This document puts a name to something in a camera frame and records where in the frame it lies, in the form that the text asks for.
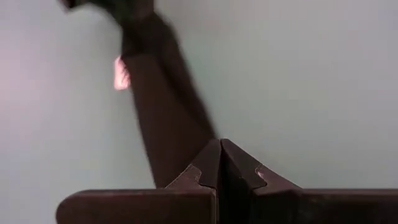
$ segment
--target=dark brown object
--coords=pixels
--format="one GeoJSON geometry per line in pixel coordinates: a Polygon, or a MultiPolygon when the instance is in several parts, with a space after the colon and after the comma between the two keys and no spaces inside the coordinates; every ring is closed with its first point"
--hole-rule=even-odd
{"type": "Polygon", "coordinates": [[[93,3],[121,26],[122,59],[159,189],[79,192],[59,205],[58,224],[398,223],[398,190],[301,189],[231,141],[214,140],[176,38],[152,0],[63,1],[69,8],[93,3]]]}

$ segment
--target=white wall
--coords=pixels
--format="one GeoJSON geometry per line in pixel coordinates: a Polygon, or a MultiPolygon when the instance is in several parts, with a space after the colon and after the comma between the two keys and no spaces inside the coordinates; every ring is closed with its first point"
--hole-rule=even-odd
{"type": "Polygon", "coordinates": [[[221,136],[303,187],[398,188],[398,1],[159,4],[221,136]]]}
{"type": "Polygon", "coordinates": [[[131,96],[113,89],[119,29],[90,7],[0,1],[0,223],[55,223],[83,189],[153,187],[131,96]]]}

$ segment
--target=wall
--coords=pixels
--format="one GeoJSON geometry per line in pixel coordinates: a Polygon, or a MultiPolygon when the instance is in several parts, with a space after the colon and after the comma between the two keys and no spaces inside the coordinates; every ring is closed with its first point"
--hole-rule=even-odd
{"type": "Polygon", "coordinates": [[[0,1],[0,223],[55,223],[83,189],[153,187],[128,92],[113,89],[119,29],[90,7],[0,1]]]}
{"type": "Polygon", "coordinates": [[[159,4],[222,137],[303,187],[398,188],[398,1],[159,4]]]}

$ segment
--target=light gray wall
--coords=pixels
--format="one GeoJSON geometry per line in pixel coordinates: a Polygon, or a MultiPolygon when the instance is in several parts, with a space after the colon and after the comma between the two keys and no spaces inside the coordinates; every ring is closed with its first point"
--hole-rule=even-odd
{"type": "Polygon", "coordinates": [[[55,223],[83,189],[153,187],[128,92],[113,89],[120,33],[90,7],[0,1],[0,223],[55,223]]]}
{"type": "Polygon", "coordinates": [[[398,188],[398,1],[159,3],[221,136],[304,187],[398,188]]]}

